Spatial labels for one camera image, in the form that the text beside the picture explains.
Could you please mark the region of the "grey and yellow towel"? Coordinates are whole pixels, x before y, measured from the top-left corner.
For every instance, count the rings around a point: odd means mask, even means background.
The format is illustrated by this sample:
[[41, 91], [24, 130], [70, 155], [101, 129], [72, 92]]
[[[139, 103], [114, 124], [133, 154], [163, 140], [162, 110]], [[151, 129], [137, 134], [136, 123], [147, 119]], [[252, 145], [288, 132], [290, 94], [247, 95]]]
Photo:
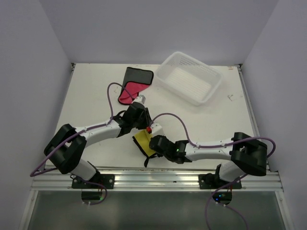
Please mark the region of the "grey and yellow towel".
[[141, 153], [146, 157], [144, 167], [146, 168], [150, 159], [158, 157], [158, 154], [149, 148], [149, 142], [152, 138], [151, 132], [149, 133], [146, 129], [141, 130], [135, 134], [132, 139], [136, 146], [139, 148]]

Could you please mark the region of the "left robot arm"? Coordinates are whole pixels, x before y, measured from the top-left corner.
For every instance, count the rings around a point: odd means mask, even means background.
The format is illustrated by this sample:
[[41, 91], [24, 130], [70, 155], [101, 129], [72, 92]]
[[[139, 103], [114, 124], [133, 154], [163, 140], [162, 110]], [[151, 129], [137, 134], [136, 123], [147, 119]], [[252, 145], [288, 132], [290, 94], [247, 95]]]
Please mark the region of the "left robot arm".
[[98, 125], [84, 128], [63, 125], [45, 147], [44, 154], [62, 174], [73, 174], [87, 187], [95, 188], [101, 182], [100, 173], [90, 162], [82, 160], [84, 149], [106, 139], [119, 138], [132, 129], [145, 129], [150, 122], [148, 108], [133, 102], [123, 114]]

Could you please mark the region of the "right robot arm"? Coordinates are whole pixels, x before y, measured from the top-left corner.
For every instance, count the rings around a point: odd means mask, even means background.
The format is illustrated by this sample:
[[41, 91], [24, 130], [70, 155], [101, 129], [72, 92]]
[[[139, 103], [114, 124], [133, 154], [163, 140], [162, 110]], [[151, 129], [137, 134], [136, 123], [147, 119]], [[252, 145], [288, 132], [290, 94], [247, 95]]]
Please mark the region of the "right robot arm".
[[202, 180], [211, 188], [225, 188], [230, 182], [245, 175], [265, 176], [267, 145], [245, 133], [236, 132], [231, 139], [217, 145], [191, 144], [188, 140], [170, 141], [166, 136], [151, 138], [149, 148], [171, 162], [184, 164], [200, 160], [226, 160], [217, 165], [215, 173]]

